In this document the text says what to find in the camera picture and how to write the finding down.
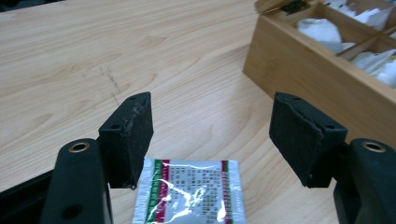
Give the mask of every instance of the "clear plastic wrapper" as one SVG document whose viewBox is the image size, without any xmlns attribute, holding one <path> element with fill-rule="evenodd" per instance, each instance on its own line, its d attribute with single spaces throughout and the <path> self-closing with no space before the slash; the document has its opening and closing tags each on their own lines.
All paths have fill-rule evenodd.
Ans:
<svg viewBox="0 0 396 224">
<path fill-rule="evenodd" d="M 145 159 L 132 223 L 246 223 L 237 161 Z"/>
</svg>

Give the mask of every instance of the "brown box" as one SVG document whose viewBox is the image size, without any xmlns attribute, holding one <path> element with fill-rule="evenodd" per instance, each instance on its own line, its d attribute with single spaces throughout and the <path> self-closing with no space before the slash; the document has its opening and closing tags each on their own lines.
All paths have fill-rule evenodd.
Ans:
<svg viewBox="0 0 396 224">
<path fill-rule="evenodd" d="M 391 7 L 380 0 L 355 0 L 358 11 Z M 396 148 L 396 90 L 360 70 L 350 60 L 366 50 L 396 49 L 388 37 L 396 30 L 396 9 L 384 31 L 377 31 L 320 1 L 288 15 L 284 0 L 259 0 L 260 13 L 244 73 L 269 95 L 298 95 L 348 129 L 347 140 L 372 138 Z M 305 18 L 328 19 L 344 42 L 356 45 L 338 54 L 301 34 L 296 23 Z"/>
</svg>

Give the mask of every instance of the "light wood surface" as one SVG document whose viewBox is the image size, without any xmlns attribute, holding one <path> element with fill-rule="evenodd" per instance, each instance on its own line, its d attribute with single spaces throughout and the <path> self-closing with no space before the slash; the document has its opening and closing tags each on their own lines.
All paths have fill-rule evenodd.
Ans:
<svg viewBox="0 0 396 224">
<path fill-rule="evenodd" d="M 271 98 L 242 73 L 253 4 L 67 0 L 1 13 L 0 191 L 151 91 L 149 157 L 238 160 L 247 223 L 336 223 L 333 186 L 301 186 L 268 137 Z M 115 223 L 131 223 L 136 193 L 111 190 Z"/>
<path fill-rule="evenodd" d="M 366 34 L 354 41 L 359 45 L 365 43 L 361 43 L 365 36 L 366 41 L 376 37 L 376 31 L 370 37 L 368 27 L 355 21 L 353 25 L 343 15 L 337 20 L 334 13 L 326 13 L 332 15 L 332 22 L 338 24 L 344 19 L 350 24 L 349 31 L 339 26 L 344 29 L 342 34 L 349 34 L 346 39 L 353 39 L 353 33 Z M 396 148 L 396 91 L 299 33 L 280 17 L 260 16 L 244 72 L 268 94 L 283 91 L 298 95 L 346 126 L 347 141 L 372 138 Z"/>
</svg>

